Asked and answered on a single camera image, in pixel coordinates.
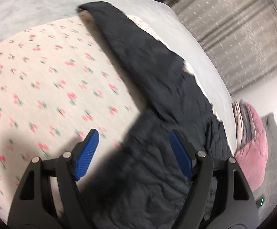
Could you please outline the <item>black puffer jacket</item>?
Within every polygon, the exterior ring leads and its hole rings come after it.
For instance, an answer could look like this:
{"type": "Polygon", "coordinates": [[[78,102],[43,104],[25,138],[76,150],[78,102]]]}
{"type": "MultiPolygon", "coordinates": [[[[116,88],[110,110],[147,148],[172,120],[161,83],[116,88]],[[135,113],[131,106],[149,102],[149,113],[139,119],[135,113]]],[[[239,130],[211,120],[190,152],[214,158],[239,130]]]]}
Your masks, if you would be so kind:
{"type": "Polygon", "coordinates": [[[87,216],[97,228],[171,228],[190,182],[169,143],[173,129],[198,150],[231,157],[223,123],[184,60],[107,2],[80,6],[114,52],[147,106],[114,154],[82,191],[87,216]]]}

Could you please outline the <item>grey headboard cushion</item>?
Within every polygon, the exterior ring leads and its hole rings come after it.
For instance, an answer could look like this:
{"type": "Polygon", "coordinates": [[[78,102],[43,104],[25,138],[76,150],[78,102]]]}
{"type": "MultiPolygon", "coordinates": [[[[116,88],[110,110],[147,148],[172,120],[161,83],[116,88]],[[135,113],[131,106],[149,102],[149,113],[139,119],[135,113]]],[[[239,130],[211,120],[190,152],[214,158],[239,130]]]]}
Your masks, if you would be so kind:
{"type": "Polygon", "coordinates": [[[277,124],[273,113],[262,117],[267,136],[269,155],[265,169],[263,184],[253,192],[256,201],[263,200],[258,209],[260,223],[262,223],[277,205],[277,124]]]}

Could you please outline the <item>pink velvet pillow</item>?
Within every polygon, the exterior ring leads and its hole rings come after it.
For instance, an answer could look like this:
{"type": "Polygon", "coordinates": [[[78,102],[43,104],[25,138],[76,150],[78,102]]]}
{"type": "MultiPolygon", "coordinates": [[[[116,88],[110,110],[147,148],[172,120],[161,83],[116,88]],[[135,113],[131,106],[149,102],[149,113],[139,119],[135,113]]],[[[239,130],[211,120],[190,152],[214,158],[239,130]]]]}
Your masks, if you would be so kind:
{"type": "Polygon", "coordinates": [[[244,173],[251,191],[256,191],[264,182],[266,164],[269,155],[267,136],[261,117],[255,108],[245,102],[251,120],[251,132],[254,136],[242,149],[235,153],[235,158],[244,173]]]}

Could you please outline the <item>folded striped blankets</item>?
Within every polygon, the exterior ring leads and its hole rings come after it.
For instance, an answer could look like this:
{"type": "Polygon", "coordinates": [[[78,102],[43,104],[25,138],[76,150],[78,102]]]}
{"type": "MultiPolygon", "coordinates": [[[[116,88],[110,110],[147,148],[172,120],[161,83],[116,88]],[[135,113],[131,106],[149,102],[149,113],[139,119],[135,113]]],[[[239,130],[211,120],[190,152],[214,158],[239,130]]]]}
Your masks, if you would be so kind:
{"type": "Polygon", "coordinates": [[[239,151],[256,136],[256,130],[248,103],[244,100],[233,101],[232,108],[236,126],[236,151],[239,151]]]}

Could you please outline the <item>cherry print bed sheet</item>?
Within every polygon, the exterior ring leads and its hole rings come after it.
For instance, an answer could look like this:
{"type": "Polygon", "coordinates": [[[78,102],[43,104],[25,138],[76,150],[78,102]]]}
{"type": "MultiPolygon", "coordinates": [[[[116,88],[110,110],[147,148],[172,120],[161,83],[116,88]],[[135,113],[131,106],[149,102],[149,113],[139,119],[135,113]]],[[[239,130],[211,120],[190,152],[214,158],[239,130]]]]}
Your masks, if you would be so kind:
{"type": "Polygon", "coordinates": [[[145,107],[89,14],[24,30],[0,43],[0,218],[31,159],[72,150],[89,130],[100,143],[83,187],[115,153],[145,107]]]}

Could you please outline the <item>grey dotted curtain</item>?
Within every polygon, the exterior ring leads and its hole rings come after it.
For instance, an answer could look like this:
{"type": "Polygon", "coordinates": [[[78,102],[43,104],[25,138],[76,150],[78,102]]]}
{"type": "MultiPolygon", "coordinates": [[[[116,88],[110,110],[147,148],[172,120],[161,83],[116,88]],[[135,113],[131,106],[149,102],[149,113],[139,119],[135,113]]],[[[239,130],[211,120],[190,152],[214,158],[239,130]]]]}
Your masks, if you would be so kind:
{"type": "Polygon", "coordinates": [[[173,10],[230,94],[277,73],[277,0],[180,0],[173,10]]]}

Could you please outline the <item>white mattress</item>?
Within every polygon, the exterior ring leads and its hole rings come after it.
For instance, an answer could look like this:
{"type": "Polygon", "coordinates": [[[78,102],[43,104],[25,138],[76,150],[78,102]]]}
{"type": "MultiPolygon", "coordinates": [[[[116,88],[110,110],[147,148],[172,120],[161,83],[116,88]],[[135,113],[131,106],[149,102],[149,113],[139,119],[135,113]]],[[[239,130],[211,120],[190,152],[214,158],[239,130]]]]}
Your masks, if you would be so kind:
{"type": "Polygon", "coordinates": [[[231,152],[236,151],[232,98],[219,73],[202,47],[179,22],[171,8],[153,0],[10,0],[0,2],[0,42],[47,22],[77,15],[77,6],[105,1],[146,22],[169,49],[181,56],[195,75],[200,88],[222,120],[231,152]]]}

